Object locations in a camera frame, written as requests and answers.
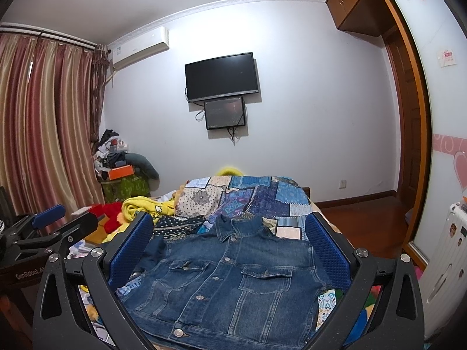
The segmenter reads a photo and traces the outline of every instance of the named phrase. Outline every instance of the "striped curtain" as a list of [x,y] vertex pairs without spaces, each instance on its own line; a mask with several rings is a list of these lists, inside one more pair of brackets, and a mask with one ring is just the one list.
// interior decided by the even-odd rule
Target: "striped curtain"
[[90,143],[92,60],[77,46],[0,35],[0,185],[17,214],[62,204],[69,217],[104,201]]

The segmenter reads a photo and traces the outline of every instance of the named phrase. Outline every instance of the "jacket pocket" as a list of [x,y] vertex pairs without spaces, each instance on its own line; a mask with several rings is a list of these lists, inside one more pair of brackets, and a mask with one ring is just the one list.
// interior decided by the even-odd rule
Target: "jacket pocket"
[[170,289],[180,289],[196,280],[209,264],[207,260],[176,260],[158,281]]
[[286,292],[290,288],[292,268],[286,266],[246,266],[238,287],[255,294]]

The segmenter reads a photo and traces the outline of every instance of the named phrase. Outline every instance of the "blue quilt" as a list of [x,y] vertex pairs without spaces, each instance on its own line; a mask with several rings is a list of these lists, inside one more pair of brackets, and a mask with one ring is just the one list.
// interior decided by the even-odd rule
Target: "blue quilt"
[[306,240],[304,219],[312,212],[303,189],[291,178],[279,176],[213,176],[190,181],[176,207],[176,216],[205,216],[203,233],[216,217],[260,214],[276,234],[277,227],[290,227]]

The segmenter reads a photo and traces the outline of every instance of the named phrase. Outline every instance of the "jacket sleeve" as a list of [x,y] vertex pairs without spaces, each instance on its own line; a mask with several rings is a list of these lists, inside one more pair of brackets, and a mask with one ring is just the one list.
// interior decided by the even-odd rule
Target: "jacket sleeve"
[[165,258],[167,252],[167,243],[163,236],[156,236],[149,241],[139,262],[136,264],[135,272],[150,271]]

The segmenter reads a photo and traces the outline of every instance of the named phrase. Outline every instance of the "yellow towel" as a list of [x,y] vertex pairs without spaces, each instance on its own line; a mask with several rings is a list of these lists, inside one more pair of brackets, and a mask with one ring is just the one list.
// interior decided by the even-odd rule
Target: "yellow towel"
[[173,216],[175,209],[173,200],[156,202],[149,197],[138,196],[126,199],[123,202],[121,211],[125,219],[129,222],[135,219],[138,212],[143,211],[149,213],[154,223],[156,223],[162,215]]
[[174,201],[169,200],[166,202],[156,202],[149,197],[139,196],[132,197],[123,202],[121,207],[122,213],[117,216],[118,222],[121,226],[107,235],[107,238],[102,243],[111,241],[118,233],[122,233],[130,226],[138,212],[144,211],[152,216],[154,224],[159,221],[162,215],[173,216],[175,213]]

